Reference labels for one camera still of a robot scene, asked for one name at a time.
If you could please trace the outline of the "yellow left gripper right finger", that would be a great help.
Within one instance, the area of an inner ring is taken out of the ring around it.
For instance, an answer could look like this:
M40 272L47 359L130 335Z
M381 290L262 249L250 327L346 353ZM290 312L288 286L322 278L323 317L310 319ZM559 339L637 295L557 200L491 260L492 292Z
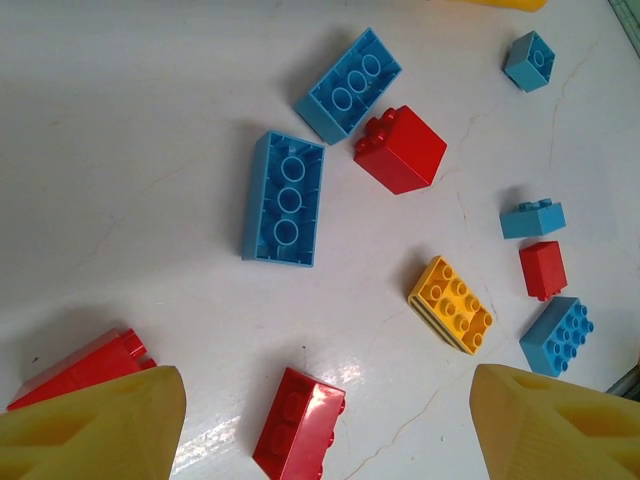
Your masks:
M471 416L490 480L640 480L640 403L481 364Z

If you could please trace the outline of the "yellow striped lego brick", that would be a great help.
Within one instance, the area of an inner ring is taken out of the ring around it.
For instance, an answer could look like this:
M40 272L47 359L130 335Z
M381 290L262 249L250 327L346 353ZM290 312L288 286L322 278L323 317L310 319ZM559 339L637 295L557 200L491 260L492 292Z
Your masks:
M494 318L443 256L435 256L408 295L408 304L451 347L475 355Z

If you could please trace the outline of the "long blue lego brick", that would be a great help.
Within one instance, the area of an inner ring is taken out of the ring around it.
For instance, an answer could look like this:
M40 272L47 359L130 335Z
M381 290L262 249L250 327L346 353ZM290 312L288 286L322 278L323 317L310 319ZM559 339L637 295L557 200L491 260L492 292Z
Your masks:
M555 296L519 340L531 370L559 377L594 331L578 297Z
M294 110L327 144L347 137L370 113L402 67L371 28L294 104Z
M325 148L270 130L255 144L241 258L312 267Z

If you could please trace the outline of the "tall red lego brick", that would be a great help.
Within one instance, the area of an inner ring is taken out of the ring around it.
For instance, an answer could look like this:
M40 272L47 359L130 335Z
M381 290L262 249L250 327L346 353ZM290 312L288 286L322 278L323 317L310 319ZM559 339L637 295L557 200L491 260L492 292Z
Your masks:
M432 185L447 143L410 107L367 121L354 161L395 195Z

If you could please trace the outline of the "long red lego brick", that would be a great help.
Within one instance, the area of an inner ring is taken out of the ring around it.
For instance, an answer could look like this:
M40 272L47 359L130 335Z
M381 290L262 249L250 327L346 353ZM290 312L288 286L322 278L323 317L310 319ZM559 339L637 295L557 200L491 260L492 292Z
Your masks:
M346 392L286 368L252 455L269 480L321 480Z
M6 409L17 410L156 366L133 329L111 329L25 382Z

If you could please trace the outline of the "small blue lego brick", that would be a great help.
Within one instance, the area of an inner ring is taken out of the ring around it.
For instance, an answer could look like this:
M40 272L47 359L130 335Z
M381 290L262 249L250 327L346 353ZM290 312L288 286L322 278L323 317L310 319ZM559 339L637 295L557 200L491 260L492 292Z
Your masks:
M512 42L503 71L529 93L549 84L554 62L554 51L533 30Z
M500 215L505 239L541 237L566 226L562 204L550 198L520 203L514 210Z

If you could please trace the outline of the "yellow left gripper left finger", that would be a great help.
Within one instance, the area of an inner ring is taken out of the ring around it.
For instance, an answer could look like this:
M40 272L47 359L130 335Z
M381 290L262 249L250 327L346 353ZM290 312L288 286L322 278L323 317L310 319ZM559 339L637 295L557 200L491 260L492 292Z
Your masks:
M168 480L186 413L160 366L0 415L0 480Z

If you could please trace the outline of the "yellow plastic bin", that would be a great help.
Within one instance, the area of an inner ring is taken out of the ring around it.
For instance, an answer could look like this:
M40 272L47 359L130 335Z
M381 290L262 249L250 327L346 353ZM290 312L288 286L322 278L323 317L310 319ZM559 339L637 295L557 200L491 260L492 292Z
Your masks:
M488 7L519 10L534 13L541 10L548 0L452 0Z

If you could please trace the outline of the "small red lego brick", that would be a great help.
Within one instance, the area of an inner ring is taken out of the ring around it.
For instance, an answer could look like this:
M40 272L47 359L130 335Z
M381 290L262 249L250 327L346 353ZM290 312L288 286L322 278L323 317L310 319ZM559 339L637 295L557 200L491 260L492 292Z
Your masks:
M548 301L568 285L560 244L542 241L519 251L527 293Z

